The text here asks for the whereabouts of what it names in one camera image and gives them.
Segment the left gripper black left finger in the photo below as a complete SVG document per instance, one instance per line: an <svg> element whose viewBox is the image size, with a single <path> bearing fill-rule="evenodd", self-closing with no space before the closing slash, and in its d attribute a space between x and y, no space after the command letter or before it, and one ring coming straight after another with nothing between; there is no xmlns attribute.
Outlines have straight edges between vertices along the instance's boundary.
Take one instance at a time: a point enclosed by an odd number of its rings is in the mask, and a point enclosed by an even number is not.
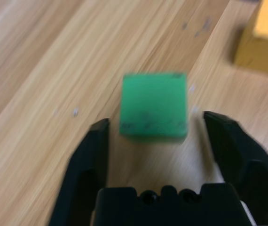
<svg viewBox="0 0 268 226"><path fill-rule="evenodd" d="M98 191L106 186L109 119L89 128L72 154L58 193L50 226L88 226Z"/></svg>

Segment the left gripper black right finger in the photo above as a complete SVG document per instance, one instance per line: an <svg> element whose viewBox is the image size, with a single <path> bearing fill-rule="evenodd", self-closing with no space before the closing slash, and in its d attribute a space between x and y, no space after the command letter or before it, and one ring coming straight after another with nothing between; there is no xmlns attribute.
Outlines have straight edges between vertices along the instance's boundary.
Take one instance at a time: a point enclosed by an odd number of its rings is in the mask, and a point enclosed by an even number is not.
<svg viewBox="0 0 268 226"><path fill-rule="evenodd" d="M268 154L239 123L203 112L214 159L258 225L268 225Z"/></svg>

